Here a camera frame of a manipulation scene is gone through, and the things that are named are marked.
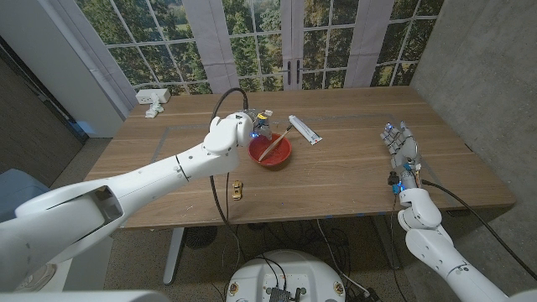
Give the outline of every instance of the wooden table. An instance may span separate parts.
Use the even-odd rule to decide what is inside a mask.
[[[137,106],[99,158],[87,180],[122,174],[200,143],[220,95],[174,96],[155,119]],[[272,130],[284,132],[288,115],[301,118],[323,140],[311,146],[297,131],[287,138],[293,151],[277,170],[266,169],[240,150],[241,164],[230,173],[229,220],[233,224],[340,216],[377,215],[392,210],[387,185],[390,155],[379,134],[386,122],[406,121],[423,155],[422,178],[444,185],[475,207],[509,206],[514,196],[500,179],[409,87],[248,93],[251,108],[274,111]],[[240,93],[221,106],[220,117],[242,108]],[[234,180],[243,198],[232,199]],[[225,210],[226,176],[216,177]],[[442,210],[461,205],[435,188]],[[145,206],[126,228],[220,225],[209,180],[196,180]]]

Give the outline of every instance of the toy car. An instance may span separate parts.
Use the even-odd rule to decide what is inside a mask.
[[[233,199],[240,200],[242,198],[242,182],[235,180],[233,182]]]

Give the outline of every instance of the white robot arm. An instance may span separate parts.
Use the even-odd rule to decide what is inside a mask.
[[[46,263],[60,263],[110,235],[134,212],[189,181],[234,170],[252,118],[215,117],[203,143],[132,172],[67,185],[22,204],[0,224],[0,291],[15,289]]]
[[[412,132],[401,123],[402,131],[386,125],[381,138],[388,146],[395,174],[391,185],[406,209],[398,214],[399,224],[406,233],[406,246],[420,261],[436,271],[463,302],[506,301],[502,290],[474,268],[453,246],[453,241],[441,225],[442,215],[429,196],[421,189],[420,154]]]

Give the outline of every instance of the white power strip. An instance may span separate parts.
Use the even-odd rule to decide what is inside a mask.
[[[152,104],[151,93],[156,93],[159,96],[159,103],[167,103],[170,97],[168,89],[142,89],[136,94],[138,103],[140,104]]]

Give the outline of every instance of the window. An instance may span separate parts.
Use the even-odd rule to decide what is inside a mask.
[[[342,88],[358,0],[305,0],[303,89]]]
[[[134,89],[211,93],[181,0],[76,0]]]
[[[444,0],[395,0],[371,86],[407,86]]]
[[[240,87],[283,90],[279,0],[223,0],[222,4]]]

